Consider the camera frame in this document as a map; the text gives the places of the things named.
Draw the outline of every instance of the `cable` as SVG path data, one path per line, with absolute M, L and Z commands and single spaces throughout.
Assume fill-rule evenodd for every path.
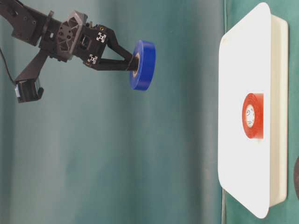
M 13 83 L 13 85 L 15 85 L 15 82 L 14 82 L 13 78 L 11 77 L 11 75 L 9 73 L 8 66 L 7 66 L 7 63 L 6 63 L 6 60 L 5 60 L 5 57 L 4 57 L 4 54 L 3 54 L 2 50 L 1 50 L 1 48 L 0 48 L 0 54 L 1 54 L 3 62 L 5 64 L 6 73 L 7 73 L 8 77 L 9 77 L 10 81 Z

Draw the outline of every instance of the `blue electrical tape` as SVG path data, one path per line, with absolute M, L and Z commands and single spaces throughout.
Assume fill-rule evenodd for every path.
M 155 71 L 155 45 L 147 41 L 138 41 L 133 56 L 139 58 L 139 65 L 138 71 L 130 71 L 131 88 L 145 91 L 149 88 Z

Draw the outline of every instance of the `green fabric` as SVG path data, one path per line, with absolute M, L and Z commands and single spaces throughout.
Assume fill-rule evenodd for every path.
M 229 30 L 261 1 L 227 0 L 226 2 L 227 28 Z M 273 15 L 285 19 L 289 24 L 288 197 L 285 202 L 270 208 L 265 219 L 258 219 L 228 194 L 226 197 L 227 224 L 294 224 L 299 221 L 299 201 L 293 184 L 294 165 L 299 156 L 299 1 L 266 0 L 265 2 L 269 4 Z
M 157 67 L 140 92 L 126 72 L 49 59 L 42 100 L 19 105 L 1 64 L 0 223 L 219 224 L 223 0 L 22 1 L 61 21 L 87 13 L 130 51 L 153 41 Z M 3 18 L 1 31 L 17 76 L 38 48 L 11 38 Z

